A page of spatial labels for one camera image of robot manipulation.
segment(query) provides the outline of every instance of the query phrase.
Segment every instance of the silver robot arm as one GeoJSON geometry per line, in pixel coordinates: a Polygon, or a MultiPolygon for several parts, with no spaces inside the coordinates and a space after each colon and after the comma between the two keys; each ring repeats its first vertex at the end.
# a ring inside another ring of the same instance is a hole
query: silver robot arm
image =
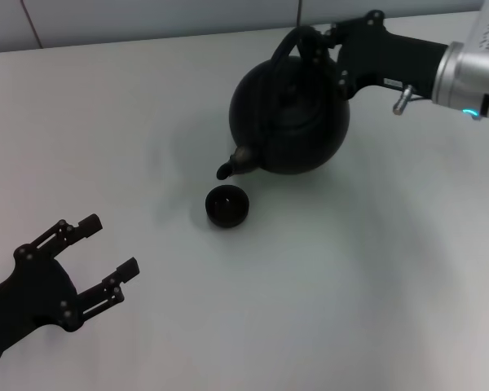
{"type": "Polygon", "coordinates": [[[489,117],[489,0],[483,4],[467,42],[453,42],[447,48],[431,100],[474,119],[489,117]]]}

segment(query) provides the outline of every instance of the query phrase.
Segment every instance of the bolt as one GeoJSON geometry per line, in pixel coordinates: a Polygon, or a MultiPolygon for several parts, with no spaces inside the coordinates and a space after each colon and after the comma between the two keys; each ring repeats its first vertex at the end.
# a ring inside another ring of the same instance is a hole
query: bolt
{"type": "Polygon", "coordinates": [[[402,94],[400,95],[399,100],[393,106],[393,114],[395,114],[396,116],[402,116],[412,96],[413,96],[413,87],[405,86],[404,90],[402,91],[402,94]]]}

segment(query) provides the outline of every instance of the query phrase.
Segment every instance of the white wall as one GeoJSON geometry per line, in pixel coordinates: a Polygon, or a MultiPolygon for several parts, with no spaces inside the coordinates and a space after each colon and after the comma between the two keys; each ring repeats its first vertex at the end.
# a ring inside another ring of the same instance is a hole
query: white wall
{"type": "Polygon", "coordinates": [[[303,0],[303,24],[329,23],[383,10],[386,17],[476,11],[483,0],[303,0]]]}
{"type": "Polygon", "coordinates": [[[294,25],[297,0],[25,0],[44,47],[294,25]]]}
{"type": "MultiPolygon", "coordinates": [[[[295,25],[298,0],[24,0],[44,47],[295,25]]],[[[303,0],[302,23],[477,10],[482,0],[303,0]]],[[[34,49],[20,0],[0,0],[0,51],[34,49]]]]}
{"type": "Polygon", "coordinates": [[[38,48],[20,0],[0,0],[0,51],[38,48]]]}

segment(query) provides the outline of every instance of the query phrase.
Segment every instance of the teapot spout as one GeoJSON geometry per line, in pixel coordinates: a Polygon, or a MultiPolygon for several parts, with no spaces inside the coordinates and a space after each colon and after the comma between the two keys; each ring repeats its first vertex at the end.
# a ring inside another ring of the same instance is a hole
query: teapot spout
{"type": "Polygon", "coordinates": [[[232,175],[249,173],[258,167],[258,151],[251,147],[238,147],[230,160],[219,167],[217,177],[222,181],[232,175]]]}

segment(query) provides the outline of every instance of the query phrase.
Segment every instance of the robotic arm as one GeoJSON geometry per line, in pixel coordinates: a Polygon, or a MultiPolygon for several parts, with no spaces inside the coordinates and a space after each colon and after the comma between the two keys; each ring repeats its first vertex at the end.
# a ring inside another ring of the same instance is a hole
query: robotic arm
{"type": "Polygon", "coordinates": [[[345,99],[365,86],[402,91],[393,112],[402,115],[412,96],[470,114],[489,117],[489,0],[469,40],[446,46],[388,33],[384,13],[333,24],[328,47],[341,45],[337,84],[345,99]]]}
{"type": "Polygon", "coordinates": [[[101,229],[95,214],[78,226],[60,220],[32,243],[15,250],[15,269],[0,284],[0,356],[41,326],[55,324],[75,332],[85,321],[125,300],[120,284],[139,274],[134,258],[80,294],[55,260],[68,246],[101,229]]]}

